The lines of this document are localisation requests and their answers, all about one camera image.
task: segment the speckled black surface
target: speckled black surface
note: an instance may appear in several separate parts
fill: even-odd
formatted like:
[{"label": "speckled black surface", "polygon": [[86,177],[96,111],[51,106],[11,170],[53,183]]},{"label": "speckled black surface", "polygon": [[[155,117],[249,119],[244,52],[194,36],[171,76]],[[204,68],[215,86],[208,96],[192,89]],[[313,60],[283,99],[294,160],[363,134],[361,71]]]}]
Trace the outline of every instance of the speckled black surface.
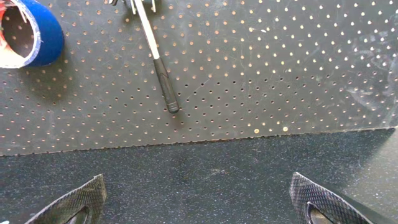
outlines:
[{"label": "speckled black surface", "polygon": [[394,130],[0,159],[0,222],[22,223],[103,173],[102,223],[295,223],[294,171],[398,220]]}]

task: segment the blue tape roll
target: blue tape roll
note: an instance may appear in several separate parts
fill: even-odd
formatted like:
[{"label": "blue tape roll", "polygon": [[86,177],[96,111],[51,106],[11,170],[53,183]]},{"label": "blue tape roll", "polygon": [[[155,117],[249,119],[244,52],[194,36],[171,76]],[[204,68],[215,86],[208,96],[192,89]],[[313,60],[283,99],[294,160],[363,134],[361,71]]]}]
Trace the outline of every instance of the blue tape roll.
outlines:
[{"label": "blue tape roll", "polygon": [[31,53],[22,62],[0,65],[6,68],[48,65],[60,56],[63,45],[63,32],[55,16],[35,0],[12,0],[29,20],[34,43]]}]

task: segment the tape roll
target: tape roll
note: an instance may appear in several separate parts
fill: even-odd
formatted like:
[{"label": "tape roll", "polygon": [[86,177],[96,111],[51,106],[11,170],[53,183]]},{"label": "tape roll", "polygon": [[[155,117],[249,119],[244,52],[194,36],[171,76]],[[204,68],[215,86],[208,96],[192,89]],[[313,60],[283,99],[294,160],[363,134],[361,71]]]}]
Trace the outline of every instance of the tape roll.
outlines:
[{"label": "tape roll", "polygon": [[62,52],[60,24],[35,0],[0,0],[0,26],[1,68],[48,65]]}]

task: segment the pegboard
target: pegboard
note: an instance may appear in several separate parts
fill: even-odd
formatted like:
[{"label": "pegboard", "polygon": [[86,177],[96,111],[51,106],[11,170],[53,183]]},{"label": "pegboard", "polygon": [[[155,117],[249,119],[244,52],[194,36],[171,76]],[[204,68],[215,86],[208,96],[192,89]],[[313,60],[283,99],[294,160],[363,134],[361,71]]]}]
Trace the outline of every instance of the pegboard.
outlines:
[{"label": "pegboard", "polygon": [[147,11],[167,112],[128,2],[40,1],[65,49],[1,70],[2,154],[397,126],[398,1],[173,1]]}]

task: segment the hammer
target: hammer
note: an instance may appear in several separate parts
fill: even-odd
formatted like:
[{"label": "hammer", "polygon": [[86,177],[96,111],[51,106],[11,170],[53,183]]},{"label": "hammer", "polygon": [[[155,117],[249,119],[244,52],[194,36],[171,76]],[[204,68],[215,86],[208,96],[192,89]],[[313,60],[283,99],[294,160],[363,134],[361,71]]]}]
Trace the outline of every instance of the hammer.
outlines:
[{"label": "hammer", "polygon": [[[109,4],[115,6],[118,0],[110,0]],[[170,82],[169,74],[164,66],[163,60],[159,55],[159,51],[157,50],[156,40],[154,33],[152,31],[152,27],[149,24],[148,17],[145,13],[144,5],[142,4],[142,0],[130,0],[132,13],[135,15],[136,11],[138,11],[139,17],[141,19],[142,28],[144,29],[144,33],[152,52],[152,56],[154,57],[154,65],[157,74],[157,78],[159,79],[160,86],[162,87],[164,100],[166,102],[167,109],[170,113],[177,113],[180,109],[178,105],[177,99],[175,97],[175,93],[173,90],[172,83]],[[155,0],[152,0],[152,11],[156,12]]]}]

